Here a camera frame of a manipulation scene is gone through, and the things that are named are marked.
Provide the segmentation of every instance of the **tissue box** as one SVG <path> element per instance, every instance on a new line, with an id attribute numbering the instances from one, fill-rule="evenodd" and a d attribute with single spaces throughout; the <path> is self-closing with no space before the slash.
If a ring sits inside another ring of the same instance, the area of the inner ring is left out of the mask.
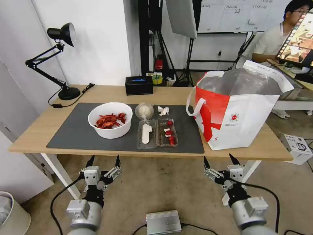
<path id="1" fill-rule="evenodd" d="M 153 94 L 153 83 L 151 76 L 126 77 L 126 95 Z"/>
<path id="2" fill-rule="evenodd" d="M 306 141 L 301 137 L 283 134 L 280 137 L 280 141 L 293 156 L 292 161 L 286 161 L 288 163 L 302 165 L 313 155 Z"/>

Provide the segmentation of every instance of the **lamp base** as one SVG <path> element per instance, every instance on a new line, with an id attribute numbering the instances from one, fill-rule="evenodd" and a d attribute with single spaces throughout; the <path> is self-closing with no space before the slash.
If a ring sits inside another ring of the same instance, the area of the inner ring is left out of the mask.
<path id="1" fill-rule="evenodd" d="M 72 100 L 79 97 L 80 94 L 81 92 L 79 89 L 75 87 L 64 86 L 59 92 L 59 98 L 60 100 Z"/>

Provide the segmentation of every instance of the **white napkin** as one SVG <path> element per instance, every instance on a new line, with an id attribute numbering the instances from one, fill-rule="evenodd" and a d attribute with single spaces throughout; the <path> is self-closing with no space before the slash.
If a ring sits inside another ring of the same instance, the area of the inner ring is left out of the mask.
<path id="1" fill-rule="evenodd" d="M 157 110 L 160 112 L 159 116 L 163 116 L 163 115 L 168 115 L 169 112 L 170 112 L 170 108 L 169 107 L 165 107 L 165 108 L 162 108 L 160 106 L 157 107 Z"/>

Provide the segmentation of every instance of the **fire extinguisher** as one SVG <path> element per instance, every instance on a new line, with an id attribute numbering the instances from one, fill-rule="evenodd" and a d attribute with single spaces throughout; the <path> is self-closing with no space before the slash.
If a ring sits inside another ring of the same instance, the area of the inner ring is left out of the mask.
<path id="1" fill-rule="evenodd" d="M 163 69 L 163 56 L 162 55 L 157 55 L 155 66 L 156 66 L 156 70 Z"/>

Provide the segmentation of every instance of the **white bowl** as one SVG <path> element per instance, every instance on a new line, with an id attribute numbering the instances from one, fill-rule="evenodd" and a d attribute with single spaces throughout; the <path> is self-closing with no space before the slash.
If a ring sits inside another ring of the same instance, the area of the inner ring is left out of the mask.
<path id="1" fill-rule="evenodd" d="M 94 126 L 99 120 L 100 115 L 110 115 L 112 113 L 114 115 L 118 115 L 119 113 L 125 113 L 125 124 L 123 124 L 120 120 L 117 120 L 117 122 L 120 123 L 121 126 L 113 127 L 112 129 L 101 129 Z M 127 104 L 110 102 L 94 108 L 88 115 L 88 122 L 101 137 L 106 139 L 115 139 L 125 135 L 129 131 L 132 116 L 133 110 Z"/>

